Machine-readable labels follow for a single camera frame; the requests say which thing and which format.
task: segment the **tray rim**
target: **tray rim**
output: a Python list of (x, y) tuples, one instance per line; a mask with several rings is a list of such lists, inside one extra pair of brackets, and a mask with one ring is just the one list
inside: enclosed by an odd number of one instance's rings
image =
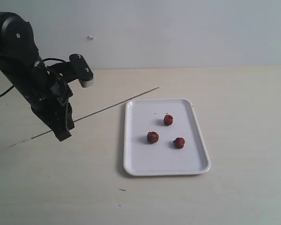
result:
[[(195, 123), (196, 123), (196, 126), (197, 126), (197, 130), (198, 130), (198, 133), (199, 133), (199, 137), (200, 137), (200, 140), (201, 140), (201, 143), (202, 143), (202, 147), (203, 147), (203, 150), (204, 150), (204, 153), (205, 153), (205, 157), (206, 157), (206, 160), (207, 160), (207, 166), (206, 168), (204, 168), (203, 170), (198, 170), (198, 171), (193, 171), (193, 172), (190, 172), (190, 171), (172, 171), (172, 172), (151, 172), (150, 174), (146, 174), (146, 173), (143, 173), (143, 172), (135, 172), (135, 171), (131, 171), (129, 169), (129, 167), (126, 165), (126, 158), (127, 158), (127, 143), (126, 143), (126, 137), (127, 137), (127, 126), (128, 126), (128, 123), (127, 123), (127, 115), (128, 115), (128, 107), (129, 105), (134, 102), (138, 102), (138, 101), (164, 101), (164, 100), (183, 100), (183, 101), (186, 101), (188, 104), (190, 104), (191, 106), (191, 111), (192, 111), (192, 114), (193, 114), (193, 117), (195, 119)], [(203, 174), (203, 173), (206, 173), (210, 170), (211, 168), (211, 162), (210, 162), (210, 158), (209, 158), (209, 155), (208, 155), (208, 152), (207, 152), (207, 148), (206, 148), (206, 145), (205, 145), (205, 142), (204, 142), (204, 139), (203, 139), (203, 134), (201, 132), (201, 129), (200, 129), (200, 126), (199, 126), (199, 123), (198, 123), (198, 120), (197, 120), (197, 115), (194, 111), (194, 106), (193, 104), (191, 103), (190, 100), (186, 99), (186, 98), (147, 98), (147, 99), (132, 99), (128, 102), (126, 102), (125, 104), (125, 122), (124, 122), (124, 154), (123, 154), (123, 166), (124, 166), (124, 169), (125, 171), (131, 175), (131, 176), (179, 176), (179, 175), (199, 175), (199, 174)]]

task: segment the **beige table surface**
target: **beige table surface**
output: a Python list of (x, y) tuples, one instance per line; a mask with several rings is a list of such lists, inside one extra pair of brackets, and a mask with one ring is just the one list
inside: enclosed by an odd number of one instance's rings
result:
[[(59, 142), (12, 90), (0, 99), (0, 225), (281, 225), (281, 66), (97, 70), (73, 118), (139, 98), (191, 100), (211, 160), (192, 177), (131, 178), (124, 104)], [(11, 84), (0, 73), (0, 93)]]

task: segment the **white tray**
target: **white tray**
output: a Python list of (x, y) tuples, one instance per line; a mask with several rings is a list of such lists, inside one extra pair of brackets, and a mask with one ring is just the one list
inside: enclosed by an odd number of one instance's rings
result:
[[(163, 123), (167, 113), (174, 117), (170, 126)], [(157, 143), (147, 142), (150, 131), (159, 134)], [(185, 139), (184, 148), (174, 147), (176, 137)], [(210, 160), (191, 102), (181, 98), (127, 102), (124, 168), (132, 176), (207, 172)]]

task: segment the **wire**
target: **wire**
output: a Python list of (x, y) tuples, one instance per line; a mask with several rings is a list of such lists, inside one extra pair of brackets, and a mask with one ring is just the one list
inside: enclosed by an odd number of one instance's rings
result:
[(2, 97), (2, 96), (4, 96), (4, 95), (6, 95), (7, 93), (9, 93), (11, 90), (12, 90), (12, 88), (14, 88), (14, 86), (11, 86), (9, 89), (7, 89), (5, 92), (3, 92), (2, 94), (0, 94), (0, 98)]
[(52, 60), (52, 61), (59, 61), (59, 62), (66, 62), (66, 61), (64, 61), (64, 60), (57, 59), (57, 58), (47, 58), (47, 59), (44, 59), (43, 62), (46, 62), (46, 61), (49, 61), (49, 60)]

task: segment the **black robotic arm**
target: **black robotic arm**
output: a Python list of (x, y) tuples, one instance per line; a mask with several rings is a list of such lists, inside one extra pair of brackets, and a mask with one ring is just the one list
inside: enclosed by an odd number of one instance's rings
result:
[(82, 87), (94, 75), (84, 58), (72, 54), (70, 61), (47, 67), (38, 54), (29, 22), (15, 13), (0, 12), (0, 70), (40, 118), (63, 141), (74, 128), (67, 83), (78, 79)]

